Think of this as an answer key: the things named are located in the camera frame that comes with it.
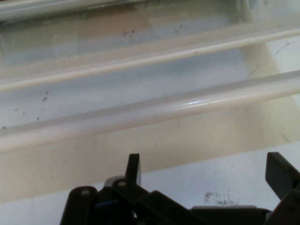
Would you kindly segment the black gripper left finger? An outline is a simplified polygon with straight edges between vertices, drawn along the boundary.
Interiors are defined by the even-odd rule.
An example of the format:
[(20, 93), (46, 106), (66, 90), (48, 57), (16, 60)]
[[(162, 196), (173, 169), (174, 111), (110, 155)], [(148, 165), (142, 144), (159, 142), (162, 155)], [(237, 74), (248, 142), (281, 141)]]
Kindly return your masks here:
[(140, 186), (140, 155), (130, 154), (125, 175), (97, 190), (74, 188), (68, 195), (62, 225), (200, 225), (202, 219), (158, 191)]

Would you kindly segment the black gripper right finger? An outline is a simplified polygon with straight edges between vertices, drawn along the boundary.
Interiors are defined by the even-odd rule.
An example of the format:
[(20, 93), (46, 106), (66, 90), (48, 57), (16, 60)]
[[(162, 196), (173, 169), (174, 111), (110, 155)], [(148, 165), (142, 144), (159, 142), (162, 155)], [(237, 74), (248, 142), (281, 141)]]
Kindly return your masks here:
[(280, 153), (267, 154), (265, 179), (280, 203), (266, 220), (267, 225), (300, 223), (300, 172)]

